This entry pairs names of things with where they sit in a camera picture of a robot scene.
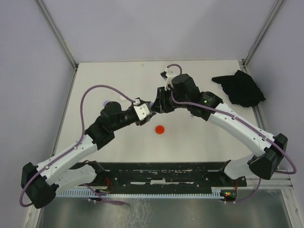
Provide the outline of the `red earbud charging case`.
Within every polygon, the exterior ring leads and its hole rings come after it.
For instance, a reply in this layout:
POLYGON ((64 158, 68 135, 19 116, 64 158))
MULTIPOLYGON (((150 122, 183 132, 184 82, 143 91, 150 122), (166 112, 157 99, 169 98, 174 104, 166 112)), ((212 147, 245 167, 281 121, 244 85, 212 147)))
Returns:
POLYGON ((165 132, 165 128, 162 125, 158 125, 156 126, 155 131, 157 134, 163 134, 165 132))

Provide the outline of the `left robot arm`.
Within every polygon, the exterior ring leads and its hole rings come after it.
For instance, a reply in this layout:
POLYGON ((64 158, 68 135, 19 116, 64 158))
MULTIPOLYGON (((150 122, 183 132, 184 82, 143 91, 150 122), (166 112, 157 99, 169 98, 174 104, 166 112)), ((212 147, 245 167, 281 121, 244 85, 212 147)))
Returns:
POLYGON ((91 182, 101 185, 105 173, 97 162, 88 162, 76 170, 72 166, 106 146, 114 139, 115 131, 131 124, 143 125, 154 114, 152 104, 139 98, 126 110, 122 110, 118 102, 108 102, 97 119, 88 128, 82 129, 80 139, 69 149, 37 165, 29 162, 23 166, 20 205, 41 209, 65 190, 91 182), (27 205, 23 203, 24 196, 30 199, 27 205))

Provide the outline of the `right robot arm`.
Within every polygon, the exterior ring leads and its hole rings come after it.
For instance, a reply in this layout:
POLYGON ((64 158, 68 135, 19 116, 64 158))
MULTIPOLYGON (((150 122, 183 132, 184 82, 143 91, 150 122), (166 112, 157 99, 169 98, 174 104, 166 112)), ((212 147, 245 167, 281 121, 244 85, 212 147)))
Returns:
POLYGON ((222 185, 228 186, 250 174, 269 180, 277 171, 284 158, 287 137, 281 133, 274 136, 252 125, 214 93, 201 92, 188 74, 175 76, 166 86, 159 87, 152 105, 152 111, 159 114, 177 108, 186 108, 192 115, 224 129, 251 151, 250 156, 225 162, 218 173, 222 185))

